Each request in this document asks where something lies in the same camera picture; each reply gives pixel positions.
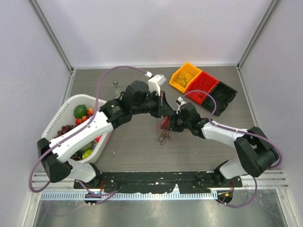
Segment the black plastic bin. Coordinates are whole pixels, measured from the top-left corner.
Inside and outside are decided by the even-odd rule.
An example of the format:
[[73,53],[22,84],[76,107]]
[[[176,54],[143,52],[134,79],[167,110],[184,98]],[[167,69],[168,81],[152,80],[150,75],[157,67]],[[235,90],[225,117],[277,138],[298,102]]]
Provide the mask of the black plastic bin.
[[220,116],[225,111],[228,104],[235,98],[237,90],[231,88],[223,82],[219,82],[209,93],[216,102],[214,115]]

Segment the yellow green pear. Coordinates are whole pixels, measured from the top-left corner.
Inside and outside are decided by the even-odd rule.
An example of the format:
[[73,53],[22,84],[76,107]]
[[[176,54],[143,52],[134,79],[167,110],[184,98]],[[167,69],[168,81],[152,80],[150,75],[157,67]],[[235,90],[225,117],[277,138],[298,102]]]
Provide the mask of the yellow green pear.
[[82,159],[88,158],[92,154],[92,152],[93,152],[92,149],[88,149],[88,150],[84,151],[82,154]]

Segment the red plastic bin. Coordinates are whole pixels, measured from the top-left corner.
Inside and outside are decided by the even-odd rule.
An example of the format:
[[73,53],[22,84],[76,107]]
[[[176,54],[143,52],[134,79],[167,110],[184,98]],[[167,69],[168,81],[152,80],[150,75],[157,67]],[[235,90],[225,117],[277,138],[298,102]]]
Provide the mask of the red plastic bin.
[[[193,90],[202,90],[204,92],[210,93],[218,83],[218,79],[202,71],[193,79],[192,82],[190,82],[188,88],[186,89],[186,93]],[[202,92],[193,92],[188,94],[187,97],[191,98],[193,101],[201,105],[207,98],[207,95]]]

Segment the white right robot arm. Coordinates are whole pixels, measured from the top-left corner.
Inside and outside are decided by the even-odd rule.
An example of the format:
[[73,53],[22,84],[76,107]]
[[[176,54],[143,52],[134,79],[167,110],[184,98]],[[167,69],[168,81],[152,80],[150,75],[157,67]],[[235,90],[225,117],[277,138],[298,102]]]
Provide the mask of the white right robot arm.
[[214,140],[236,150],[237,158],[220,164],[214,174],[214,182],[226,186],[232,178],[241,175],[259,177],[280,159],[279,153],[268,142],[258,127],[249,130],[230,128],[202,118],[191,103],[177,101],[178,109],[169,117],[168,130],[182,132],[189,130],[194,136]]

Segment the red apple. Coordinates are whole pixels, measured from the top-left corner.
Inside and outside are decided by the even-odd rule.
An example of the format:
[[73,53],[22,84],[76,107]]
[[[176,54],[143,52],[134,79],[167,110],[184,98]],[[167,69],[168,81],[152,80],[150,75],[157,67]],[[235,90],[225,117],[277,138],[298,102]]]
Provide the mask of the red apple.
[[102,135],[96,137],[96,138],[95,138],[95,141],[96,141],[96,142],[99,142],[99,141],[101,140],[101,138],[102,138]]

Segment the clear glass bottle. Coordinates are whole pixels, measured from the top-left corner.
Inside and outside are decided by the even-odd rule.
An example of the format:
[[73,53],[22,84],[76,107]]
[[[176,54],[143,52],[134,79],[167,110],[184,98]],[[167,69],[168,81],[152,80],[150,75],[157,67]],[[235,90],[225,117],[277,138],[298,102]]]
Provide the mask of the clear glass bottle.
[[123,92],[122,86],[117,80],[113,81],[113,88],[114,88],[114,97],[119,98],[121,96],[121,93]]

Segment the white fruit basket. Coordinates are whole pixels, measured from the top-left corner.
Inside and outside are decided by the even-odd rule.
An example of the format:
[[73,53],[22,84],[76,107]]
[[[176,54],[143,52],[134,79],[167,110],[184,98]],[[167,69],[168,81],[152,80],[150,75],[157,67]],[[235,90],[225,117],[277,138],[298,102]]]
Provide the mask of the white fruit basket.
[[[43,138],[48,140],[53,139],[57,132],[65,125],[74,125],[76,118],[74,117],[74,109],[78,105],[85,105],[87,108],[95,108],[96,98],[85,94],[74,95],[68,98],[56,115],[50,121],[45,131],[42,134]],[[96,163],[101,156],[103,149],[105,148],[112,132],[103,134],[94,146],[93,152],[85,159],[81,160],[81,163]]]

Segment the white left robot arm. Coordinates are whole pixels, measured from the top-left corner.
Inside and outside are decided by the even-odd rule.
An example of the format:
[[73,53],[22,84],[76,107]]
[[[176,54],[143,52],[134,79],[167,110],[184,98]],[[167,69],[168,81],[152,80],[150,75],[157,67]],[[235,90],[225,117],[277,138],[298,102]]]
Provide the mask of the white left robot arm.
[[146,83],[135,81],[119,98],[98,108],[85,123],[58,138],[40,139],[38,154],[50,182],[73,178],[91,189],[97,188],[101,182],[98,169],[93,164],[71,160],[71,156],[97,136],[130,122],[133,115],[148,113],[162,118],[175,114],[175,110],[168,104],[163,91],[150,91]]

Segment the green melon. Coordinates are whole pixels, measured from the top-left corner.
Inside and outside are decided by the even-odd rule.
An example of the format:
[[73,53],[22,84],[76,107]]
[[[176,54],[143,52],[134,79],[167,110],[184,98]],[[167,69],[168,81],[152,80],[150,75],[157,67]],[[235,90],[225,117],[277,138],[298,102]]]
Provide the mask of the green melon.
[[84,153],[87,150],[94,150],[95,146],[97,145],[97,142],[95,140],[89,142],[88,144],[86,144],[85,146],[83,146],[82,148],[79,149],[79,152]]

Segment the green lime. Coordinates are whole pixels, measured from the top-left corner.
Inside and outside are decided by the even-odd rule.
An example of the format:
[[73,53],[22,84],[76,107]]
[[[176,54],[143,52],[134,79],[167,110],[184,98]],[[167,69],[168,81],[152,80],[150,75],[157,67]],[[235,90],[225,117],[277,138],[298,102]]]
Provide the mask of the green lime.
[[74,108],[73,115],[76,119],[82,118],[87,114],[87,107],[85,105],[78,105]]

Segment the yellow plastic bin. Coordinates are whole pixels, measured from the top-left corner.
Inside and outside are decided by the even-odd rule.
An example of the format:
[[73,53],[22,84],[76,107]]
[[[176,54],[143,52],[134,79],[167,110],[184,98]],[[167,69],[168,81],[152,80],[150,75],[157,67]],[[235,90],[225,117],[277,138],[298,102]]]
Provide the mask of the yellow plastic bin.
[[177,71],[175,71],[169,81],[169,84],[184,94],[188,86],[202,73],[202,70],[193,64],[186,62]]

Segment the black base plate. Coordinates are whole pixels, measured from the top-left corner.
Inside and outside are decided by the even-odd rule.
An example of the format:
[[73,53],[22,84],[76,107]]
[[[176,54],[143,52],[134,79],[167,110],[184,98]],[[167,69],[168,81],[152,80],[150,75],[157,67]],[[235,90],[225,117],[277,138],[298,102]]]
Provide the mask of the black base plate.
[[181,194],[210,192],[211,188],[240,188],[239,176],[231,180],[219,173],[205,171],[185,172],[103,172],[93,183],[84,184],[88,189],[103,189],[109,193],[164,194],[177,186]]

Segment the purple grape bunch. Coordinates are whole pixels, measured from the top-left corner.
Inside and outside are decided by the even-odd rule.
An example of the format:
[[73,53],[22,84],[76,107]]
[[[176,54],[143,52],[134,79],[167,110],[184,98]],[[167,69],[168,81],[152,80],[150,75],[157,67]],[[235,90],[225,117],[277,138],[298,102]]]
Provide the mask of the purple grape bunch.
[[62,126],[61,129],[57,131],[56,135],[54,136],[54,139],[68,133],[69,131],[71,131],[72,129],[74,129],[76,127],[77,127],[77,125]]

